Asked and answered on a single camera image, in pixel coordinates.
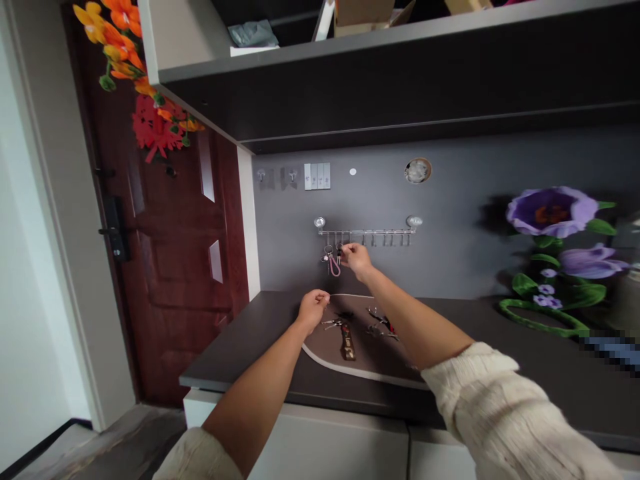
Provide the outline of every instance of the hand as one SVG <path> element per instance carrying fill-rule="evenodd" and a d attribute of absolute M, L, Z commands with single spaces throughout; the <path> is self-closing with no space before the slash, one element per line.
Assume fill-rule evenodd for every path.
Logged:
<path fill-rule="evenodd" d="M 296 318 L 295 323 L 304 328 L 307 336 L 313 332 L 313 329 L 322 320 L 322 314 L 329 304 L 330 297 L 327 292 L 322 290 L 312 290 L 302 297 L 298 318 Z"/>
<path fill-rule="evenodd" d="M 375 270 L 367 248 L 359 243 L 348 243 L 342 247 L 341 265 L 353 270 L 355 277 L 361 282 L 365 281 L 368 272 Z"/>

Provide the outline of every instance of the white cabinet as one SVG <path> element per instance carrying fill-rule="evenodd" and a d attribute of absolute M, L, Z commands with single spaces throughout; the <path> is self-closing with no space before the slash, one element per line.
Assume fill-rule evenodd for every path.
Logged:
<path fill-rule="evenodd" d="M 221 395 L 192 389 L 188 427 L 198 427 Z M 405 480 L 409 434 L 404 422 L 284 404 L 249 480 Z"/>
<path fill-rule="evenodd" d="M 199 427 L 220 393 L 192 389 L 187 426 Z M 640 457 L 605 452 L 625 480 L 640 480 Z M 443 430 L 342 411 L 284 404 L 249 480 L 475 480 L 467 448 Z"/>
<path fill-rule="evenodd" d="M 475 480 L 469 450 L 444 430 L 409 427 L 409 480 Z"/>

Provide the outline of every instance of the floor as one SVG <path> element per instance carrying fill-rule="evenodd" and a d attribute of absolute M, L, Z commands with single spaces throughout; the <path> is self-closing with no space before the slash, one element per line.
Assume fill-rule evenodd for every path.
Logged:
<path fill-rule="evenodd" d="M 186 428 L 180 410 L 137 405 L 100 434 L 70 427 L 15 480 L 151 480 Z"/>

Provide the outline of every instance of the dark red wooden door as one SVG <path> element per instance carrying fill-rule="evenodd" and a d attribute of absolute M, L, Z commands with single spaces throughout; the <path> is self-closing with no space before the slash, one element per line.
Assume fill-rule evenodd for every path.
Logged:
<path fill-rule="evenodd" d="M 248 302 L 237 150 L 207 129 L 169 152 L 173 170 L 146 164 L 132 128 L 132 82 L 102 90 L 100 46 L 75 18 L 67 30 L 90 155 L 115 171 L 99 180 L 98 195 L 123 205 L 131 260 L 112 271 L 139 399 L 179 405 L 187 389 L 178 376 Z"/>

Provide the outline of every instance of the round wall hole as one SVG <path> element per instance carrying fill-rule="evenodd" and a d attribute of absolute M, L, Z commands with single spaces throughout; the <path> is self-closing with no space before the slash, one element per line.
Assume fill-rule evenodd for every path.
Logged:
<path fill-rule="evenodd" d="M 413 159 L 405 168 L 405 178 L 409 183 L 418 185 L 431 176 L 431 164 L 427 159 Z"/>

